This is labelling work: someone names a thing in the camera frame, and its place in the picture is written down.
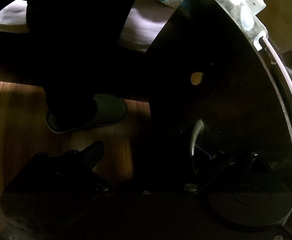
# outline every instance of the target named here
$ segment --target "shoe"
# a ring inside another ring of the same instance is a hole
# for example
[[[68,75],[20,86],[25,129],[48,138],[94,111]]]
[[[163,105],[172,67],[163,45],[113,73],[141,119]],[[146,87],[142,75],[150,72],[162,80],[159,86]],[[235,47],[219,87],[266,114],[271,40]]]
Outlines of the shoe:
[[[68,133],[86,127],[114,125],[126,116],[127,105],[123,99],[110,94],[96,94],[94,100],[97,103],[97,114],[90,121],[73,126],[59,122],[51,112],[48,112],[46,117],[48,128],[54,133]]]

